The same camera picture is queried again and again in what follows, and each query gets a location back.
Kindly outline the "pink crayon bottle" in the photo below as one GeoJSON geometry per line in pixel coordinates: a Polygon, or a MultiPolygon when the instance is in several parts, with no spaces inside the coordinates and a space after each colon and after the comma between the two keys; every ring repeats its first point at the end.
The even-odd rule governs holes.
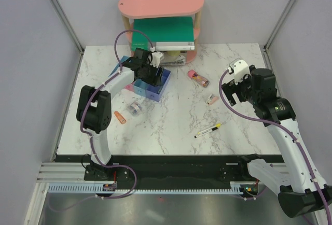
{"type": "Polygon", "coordinates": [[[196,81],[200,86],[202,86],[204,88],[206,88],[210,83],[210,81],[208,79],[206,79],[205,77],[199,75],[194,70],[189,70],[187,75],[188,75],[189,78],[196,81]]]}

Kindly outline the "clear tape roll pack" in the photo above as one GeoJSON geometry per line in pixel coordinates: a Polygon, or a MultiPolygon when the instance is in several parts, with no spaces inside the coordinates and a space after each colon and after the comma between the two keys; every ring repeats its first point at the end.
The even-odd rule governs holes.
{"type": "Polygon", "coordinates": [[[143,106],[138,101],[133,101],[130,105],[127,107],[127,111],[134,117],[139,116],[143,112],[143,106]]]}

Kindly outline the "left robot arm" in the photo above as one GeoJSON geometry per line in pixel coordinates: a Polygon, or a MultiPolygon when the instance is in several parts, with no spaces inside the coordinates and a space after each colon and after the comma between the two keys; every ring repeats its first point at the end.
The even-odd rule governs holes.
{"type": "Polygon", "coordinates": [[[163,59],[164,53],[160,51],[137,48],[132,57],[118,61],[115,71],[99,87],[82,87],[76,119],[80,123],[80,131],[89,137],[92,161],[98,164],[95,172],[102,180],[108,180],[114,174],[113,166],[108,164],[112,154],[107,139],[112,98],[136,80],[160,86],[163,73],[160,62],[163,59]]]}

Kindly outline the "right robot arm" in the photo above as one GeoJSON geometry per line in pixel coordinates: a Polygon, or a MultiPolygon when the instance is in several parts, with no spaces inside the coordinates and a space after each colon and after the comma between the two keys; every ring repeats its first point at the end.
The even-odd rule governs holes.
{"type": "Polygon", "coordinates": [[[260,180],[277,197],[290,218],[325,210],[331,224],[331,186],[315,167],[300,135],[290,102],[278,96],[272,70],[254,65],[229,66],[222,77],[234,75],[228,83],[219,81],[219,94],[236,115],[261,122],[275,140],[289,176],[281,174],[256,154],[242,158],[238,175],[243,180],[260,180]]]}

